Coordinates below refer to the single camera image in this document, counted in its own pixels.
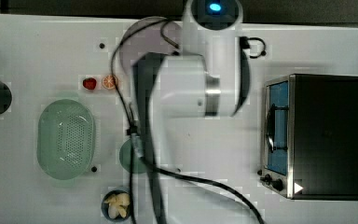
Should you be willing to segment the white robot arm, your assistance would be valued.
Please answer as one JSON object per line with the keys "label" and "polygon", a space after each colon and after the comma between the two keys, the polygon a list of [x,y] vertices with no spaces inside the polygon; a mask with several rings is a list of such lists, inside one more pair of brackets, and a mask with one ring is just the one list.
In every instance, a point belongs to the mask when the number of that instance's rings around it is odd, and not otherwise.
{"label": "white robot arm", "polygon": [[245,102],[250,74],[240,33],[239,0],[187,0],[181,53],[148,52],[132,68],[140,133],[133,143],[147,168],[157,224],[242,224],[249,211],[176,173],[169,119],[232,117]]}

